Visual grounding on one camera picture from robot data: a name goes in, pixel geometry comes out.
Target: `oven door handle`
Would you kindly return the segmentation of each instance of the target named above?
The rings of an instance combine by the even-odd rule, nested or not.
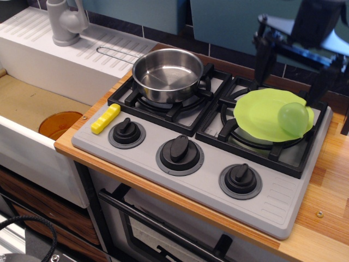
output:
[[[157,221],[148,214],[126,203],[123,200],[123,198],[129,190],[129,186],[121,184],[112,194],[109,193],[107,190],[102,189],[98,193],[98,198],[117,208],[126,215],[138,220],[139,222],[155,230],[156,232],[168,237],[169,239],[172,239],[174,242],[181,244],[184,248],[197,254],[199,257],[202,257],[212,262],[228,262],[226,259],[224,259],[225,254],[220,253],[218,256],[214,255],[211,251],[198,246],[196,243],[194,243],[187,237],[173,231],[160,221]]]

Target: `yellow block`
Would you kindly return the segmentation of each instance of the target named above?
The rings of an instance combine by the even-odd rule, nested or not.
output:
[[[118,104],[112,104],[101,115],[96,122],[91,124],[92,133],[98,135],[103,129],[120,113],[121,107]]]

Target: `orange circle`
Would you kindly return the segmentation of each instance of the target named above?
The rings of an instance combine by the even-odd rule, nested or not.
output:
[[[39,133],[53,140],[57,140],[64,134],[80,117],[79,112],[67,111],[53,114],[43,120],[39,127]]]

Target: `gray stovetop panel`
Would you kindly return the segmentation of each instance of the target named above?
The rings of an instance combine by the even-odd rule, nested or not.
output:
[[[72,139],[74,146],[278,239],[285,239],[291,233],[332,118],[332,111],[328,108],[301,179],[266,168],[197,141],[195,138],[189,139],[196,142],[203,150],[204,162],[201,168],[191,175],[171,176],[158,167],[155,155],[163,143],[176,138],[179,133],[121,112],[99,135],[95,135],[91,132],[91,124],[107,108],[108,106],[105,104],[77,131]],[[109,130],[126,117],[143,125],[146,137],[139,146],[129,150],[121,150],[113,147],[108,142],[107,136]],[[225,167],[243,163],[247,163],[260,174],[262,189],[258,196],[252,199],[236,200],[221,190],[219,175]]]

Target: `oven window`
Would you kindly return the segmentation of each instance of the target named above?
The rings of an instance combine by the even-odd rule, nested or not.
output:
[[[141,222],[122,215],[123,225],[129,244],[150,256],[152,261],[206,262],[181,245],[147,227]]]

